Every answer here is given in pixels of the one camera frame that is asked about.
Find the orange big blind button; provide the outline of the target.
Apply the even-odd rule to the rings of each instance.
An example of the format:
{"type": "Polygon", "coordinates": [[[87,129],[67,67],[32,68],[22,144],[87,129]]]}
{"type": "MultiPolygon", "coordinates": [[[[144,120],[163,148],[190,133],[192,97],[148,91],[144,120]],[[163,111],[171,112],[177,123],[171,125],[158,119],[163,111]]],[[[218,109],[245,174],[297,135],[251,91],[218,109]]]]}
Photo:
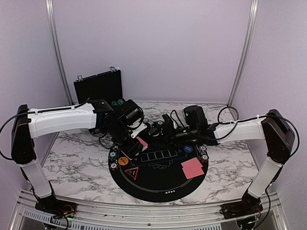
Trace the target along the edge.
{"type": "Polygon", "coordinates": [[[129,163],[129,159],[127,157],[120,157],[118,163],[121,166],[125,166],[129,163]]]}

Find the blue small blind button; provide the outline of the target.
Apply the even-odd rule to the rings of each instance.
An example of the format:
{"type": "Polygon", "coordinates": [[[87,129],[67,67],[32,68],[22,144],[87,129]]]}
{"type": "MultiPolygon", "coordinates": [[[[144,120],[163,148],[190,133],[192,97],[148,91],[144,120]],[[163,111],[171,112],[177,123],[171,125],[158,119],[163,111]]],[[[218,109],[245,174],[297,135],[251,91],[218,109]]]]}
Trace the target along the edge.
{"type": "Polygon", "coordinates": [[[185,145],[183,150],[186,152],[186,153],[192,153],[193,152],[193,147],[192,146],[188,146],[188,145],[185,145]]]}

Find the green 50 chip stack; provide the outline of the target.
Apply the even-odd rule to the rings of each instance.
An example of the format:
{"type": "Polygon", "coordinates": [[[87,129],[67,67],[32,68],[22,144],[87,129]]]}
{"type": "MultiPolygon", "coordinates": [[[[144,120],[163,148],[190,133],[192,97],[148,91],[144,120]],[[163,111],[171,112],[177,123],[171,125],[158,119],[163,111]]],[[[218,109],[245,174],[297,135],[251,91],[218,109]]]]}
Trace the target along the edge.
{"type": "Polygon", "coordinates": [[[118,155],[117,155],[117,153],[116,153],[115,151],[111,151],[111,152],[109,153],[108,159],[109,159],[110,161],[116,161],[117,158],[118,158],[118,155]]]}

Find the clear acrylic dealer button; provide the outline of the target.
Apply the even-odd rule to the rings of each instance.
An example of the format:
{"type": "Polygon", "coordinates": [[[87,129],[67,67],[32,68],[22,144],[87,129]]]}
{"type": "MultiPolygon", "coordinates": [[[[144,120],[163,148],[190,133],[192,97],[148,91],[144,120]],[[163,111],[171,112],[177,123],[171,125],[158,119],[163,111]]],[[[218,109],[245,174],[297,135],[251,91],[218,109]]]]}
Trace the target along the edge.
{"type": "Polygon", "coordinates": [[[157,128],[151,128],[148,132],[149,136],[156,137],[159,135],[159,131],[157,128]]]}

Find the red triangular all-in marker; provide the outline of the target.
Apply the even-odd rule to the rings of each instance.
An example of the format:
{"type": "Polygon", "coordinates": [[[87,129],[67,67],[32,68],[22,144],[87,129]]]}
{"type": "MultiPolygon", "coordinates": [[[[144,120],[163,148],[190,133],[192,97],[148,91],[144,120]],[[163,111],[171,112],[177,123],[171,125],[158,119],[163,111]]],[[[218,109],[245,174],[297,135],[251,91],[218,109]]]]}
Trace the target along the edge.
{"type": "Polygon", "coordinates": [[[130,177],[132,177],[133,180],[137,179],[138,172],[139,172],[139,167],[130,168],[130,169],[125,170],[125,173],[129,175],[130,177]]]}

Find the red card dealt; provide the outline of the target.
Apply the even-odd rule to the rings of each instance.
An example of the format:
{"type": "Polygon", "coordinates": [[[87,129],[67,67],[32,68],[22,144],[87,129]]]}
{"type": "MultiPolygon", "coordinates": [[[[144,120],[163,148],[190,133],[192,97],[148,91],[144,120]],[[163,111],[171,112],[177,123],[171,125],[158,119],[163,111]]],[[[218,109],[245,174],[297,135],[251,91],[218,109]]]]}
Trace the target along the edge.
{"type": "Polygon", "coordinates": [[[189,167],[183,167],[182,170],[187,179],[204,175],[204,172],[201,167],[198,168],[198,167],[189,166],[189,167]]]}
{"type": "Polygon", "coordinates": [[[200,161],[197,158],[192,158],[188,161],[182,162],[181,163],[183,168],[202,168],[203,165],[200,163],[200,161]]]}

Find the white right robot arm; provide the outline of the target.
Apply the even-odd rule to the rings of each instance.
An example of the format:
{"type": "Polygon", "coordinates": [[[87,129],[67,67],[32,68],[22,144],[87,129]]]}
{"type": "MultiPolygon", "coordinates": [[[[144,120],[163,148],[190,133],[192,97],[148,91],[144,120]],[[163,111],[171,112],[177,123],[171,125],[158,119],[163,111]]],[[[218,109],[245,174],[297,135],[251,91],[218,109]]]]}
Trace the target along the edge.
{"type": "Polygon", "coordinates": [[[200,142],[207,146],[217,146],[232,142],[245,141],[255,159],[256,149],[261,144],[262,164],[258,174],[246,191],[247,197],[238,203],[238,211],[247,215],[256,207],[256,198],[265,192],[280,174],[283,166],[293,157],[300,146],[300,135],[295,125],[278,110],[271,109],[263,115],[235,121],[217,121],[211,125],[205,122],[203,113],[194,110],[187,114],[187,123],[177,126],[170,115],[162,116],[165,127],[163,135],[169,144],[200,142]]]}

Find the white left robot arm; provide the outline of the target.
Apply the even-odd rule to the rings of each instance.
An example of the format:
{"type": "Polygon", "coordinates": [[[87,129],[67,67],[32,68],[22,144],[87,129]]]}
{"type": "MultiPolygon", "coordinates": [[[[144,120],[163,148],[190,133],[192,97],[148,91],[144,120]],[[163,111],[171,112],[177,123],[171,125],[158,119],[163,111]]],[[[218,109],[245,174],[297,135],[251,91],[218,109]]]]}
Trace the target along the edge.
{"type": "Polygon", "coordinates": [[[53,188],[46,178],[35,153],[34,139],[41,136],[75,129],[102,131],[110,135],[113,143],[128,158],[133,159],[147,149],[147,143],[138,135],[146,129],[142,109],[133,101],[125,101],[114,108],[105,100],[90,100],[77,105],[47,109],[29,109],[19,106],[17,114],[2,126],[13,121],[11,155],[1,154],[19,165],[26,179],[50,213],[60,210],[53,188]]]}

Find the round black poker mat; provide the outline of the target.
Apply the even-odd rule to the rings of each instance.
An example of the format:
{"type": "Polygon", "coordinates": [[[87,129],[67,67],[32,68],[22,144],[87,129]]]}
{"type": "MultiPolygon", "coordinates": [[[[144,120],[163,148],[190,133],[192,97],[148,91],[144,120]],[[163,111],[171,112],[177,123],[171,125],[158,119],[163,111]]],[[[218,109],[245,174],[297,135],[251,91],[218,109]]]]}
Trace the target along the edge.
{"type": "Polygon", "coordinates": [[[163,143],[159,137],[142,139],[148,148],[125,166],[118,163],[120,157],[127,157],[119,148],[113,147],[109,151],[118,155],[116,161],[108,160],[108,166],[113,180],[124,192],[143,201],[163,203],[186,197],[202,184],[209,166],[209,160],[203,162],[201,159],[202,155],[208,156],[207,151],[205,154],[199,152],[199,147],[204,144],[190,141],[173,146],[163,143]],[[193,152],[186,153],[183,150],[185,145],[192,146],[193,152]],[[203,165],[204,175],[187,179],[181,163],[192,158],[197,158],[203,165]],[[116,171],[110,169],[111,163],[118,165],[116,171]],[[139,167],[139,172],[137,179],[133,180],[125,170],[135,167],[139,167]]]}

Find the black poker chip case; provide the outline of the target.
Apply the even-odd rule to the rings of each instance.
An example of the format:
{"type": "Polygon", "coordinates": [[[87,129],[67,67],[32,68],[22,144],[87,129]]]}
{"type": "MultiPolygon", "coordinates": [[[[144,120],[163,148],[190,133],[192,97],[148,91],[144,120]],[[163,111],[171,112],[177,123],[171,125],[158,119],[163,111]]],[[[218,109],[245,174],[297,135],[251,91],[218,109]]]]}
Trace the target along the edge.
{"type": "Polygon", "coordinates": [[[74,81],[77,101],[86,99],[103,99],[108,103],[123,98],[121,70],[111,67],[110,71],[83,78],[81,75],[74,81]]]}

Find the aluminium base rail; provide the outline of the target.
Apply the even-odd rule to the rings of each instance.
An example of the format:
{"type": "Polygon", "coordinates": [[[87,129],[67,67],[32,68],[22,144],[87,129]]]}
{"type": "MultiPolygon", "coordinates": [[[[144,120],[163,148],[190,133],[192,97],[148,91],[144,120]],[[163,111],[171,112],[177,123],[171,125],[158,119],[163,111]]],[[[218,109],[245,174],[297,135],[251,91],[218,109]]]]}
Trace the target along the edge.
{"type": "Polygon", "coordinates": [[[276,193],[261,197],[261,212],[226,219],[221,202],[194,205],[111,204],[59,196],[76,204],[67,221],[35,209],[36,199],[23,190],[17,200],[10,230],[287,230],[276,193]]]}

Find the right aluminium frame post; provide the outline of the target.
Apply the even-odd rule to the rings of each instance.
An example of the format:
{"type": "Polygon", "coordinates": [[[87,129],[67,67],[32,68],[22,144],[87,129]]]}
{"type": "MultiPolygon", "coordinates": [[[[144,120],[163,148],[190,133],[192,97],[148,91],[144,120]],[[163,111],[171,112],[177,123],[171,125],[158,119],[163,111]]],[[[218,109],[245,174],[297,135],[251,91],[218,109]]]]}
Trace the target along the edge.
{"type": "Polygon", "coordinates": [[[259,7],[259,1],[252,0],[251,5],[250,5],[245,39],[243,43],[243,49],[242,49],[239,64],[237,67],[235,80],[234,80],[234,83],[233,83],[233,86],[232,86],[232,89],[231,89],[231,92],[230,92],[230,95],[227,101],[228,106],[232,106],[234,104],[241,80],[243,78],[245,63],[248,57],[248,53],[251,47],[252,38],[253,38],[254,30],[255,30],[258,7],[259,7]]]}

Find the aluminium frame post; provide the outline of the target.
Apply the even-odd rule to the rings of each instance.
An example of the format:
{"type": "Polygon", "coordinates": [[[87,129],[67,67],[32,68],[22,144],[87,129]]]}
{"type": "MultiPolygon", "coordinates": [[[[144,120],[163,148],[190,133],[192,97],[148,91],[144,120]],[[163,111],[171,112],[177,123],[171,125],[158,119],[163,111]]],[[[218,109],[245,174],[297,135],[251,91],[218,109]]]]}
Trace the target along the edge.
{"type": "Polygon", "coordinates": [[[245,39],[243,43],[243,49],[242,49],[239,64],[237,67],[235,80],[234,80],[234,83],[233,83],[233,86],[232,86],[232,89],[231,89],[231,92],[230,92],[230,95],[227,101],[228,106],[232,106],[234,104],[241,80],[243,78],[245,63],[248,57],[248,53],[251,47],[252,38],[253,38],[254,30],[255,30],[258,7],[259,7],[259,1],[252,0],[251,5],[250,5],[245,39]]]}
{"type": "Polygon", "coordinates": [[[54,5],[53,5],[52,0],[46,0],[46,8],[47,8],[47,18],[48,18],[53,48],[55,52],[56,62],[57,62],[57,66],[59,69],[61,83],[63,85],[64,93],[65,93],[68,104],[73,104],[73,99],[72,99],[72,95],[69,89],[69,84],[67,81],[65,68],[64,68],[63,60],[61,56],[58,32],[57,32],[57,27],[56,27],[56,19],[55,19],[55,13],[54,13],[54,5]]]}

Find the left aluminium frame post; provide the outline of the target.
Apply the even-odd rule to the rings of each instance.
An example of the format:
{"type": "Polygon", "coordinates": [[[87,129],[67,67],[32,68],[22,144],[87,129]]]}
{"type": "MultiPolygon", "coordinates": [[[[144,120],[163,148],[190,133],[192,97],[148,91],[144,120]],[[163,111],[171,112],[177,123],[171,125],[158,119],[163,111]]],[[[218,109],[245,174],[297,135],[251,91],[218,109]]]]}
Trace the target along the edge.
{"type": "Polygon", "coordinates": [[[72,95],[69,89],[69,84],[67,81],[65,68],[64,68],[63,60],[61,56],[58,32],[57,32],[57,27],[56,27],[56,19],[55,19],[55,13],[54,13],[54,5],[53,5],[52,0],[46,0],[46,8],[47,8],[47,18],[48,18],[53,48],[55,52],[56,62],[57,62],[57,66],[59,69],[61,83],[63,85],[64,93],[65,93],[68,104],[73,104],[73,99],[72,99],[72,95]]]}

